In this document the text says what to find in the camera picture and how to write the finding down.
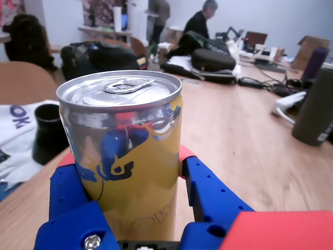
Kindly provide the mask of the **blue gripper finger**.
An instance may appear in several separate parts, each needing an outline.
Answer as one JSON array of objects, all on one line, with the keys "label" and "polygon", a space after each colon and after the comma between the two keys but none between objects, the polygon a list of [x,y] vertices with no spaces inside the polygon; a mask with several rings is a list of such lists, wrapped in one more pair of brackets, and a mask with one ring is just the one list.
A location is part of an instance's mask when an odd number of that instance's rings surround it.
[{"label": "blue gripper finger", "polygon": [[90,201],[68,153],[50,178],[49,220],[38,230],[35,249],[117,249],[97,202]]},{"label": "blue gripper finger", "polygon": [[186,181],[188,203],[195,222],[231,227],[240,212],[253,211],[183,145],[180,146],[180,177]]}]

